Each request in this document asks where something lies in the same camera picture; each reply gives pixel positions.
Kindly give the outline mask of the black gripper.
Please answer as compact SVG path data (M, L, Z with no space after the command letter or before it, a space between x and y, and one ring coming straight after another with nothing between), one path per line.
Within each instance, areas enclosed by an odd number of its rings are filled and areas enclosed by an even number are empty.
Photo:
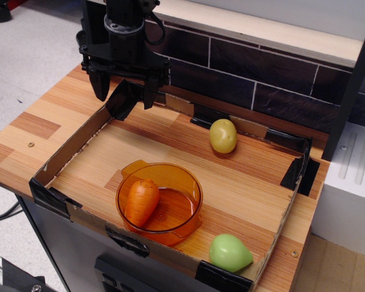
M126 24L99 18L95 24L85 30L91 35L79 45L82 69L89 75L95 96L106 100L112 76L140 80L144 82L144 109L150 109L158 89L170 80L172 64L147 47L145 19Z

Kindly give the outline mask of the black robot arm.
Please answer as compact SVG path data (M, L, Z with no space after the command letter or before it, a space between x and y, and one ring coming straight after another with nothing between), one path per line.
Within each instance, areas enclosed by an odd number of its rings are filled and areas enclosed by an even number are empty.
M110 78L144 82L144 108L153 106L158 89L169 82L170 61L147 46L164 41L161 36L151 41L145 32L145 20L151 18L163 29L162 21L153 13L159 1L83 1L83 39L78 40L83 56L82 69L89 76L94 94L104 101L110 90Z

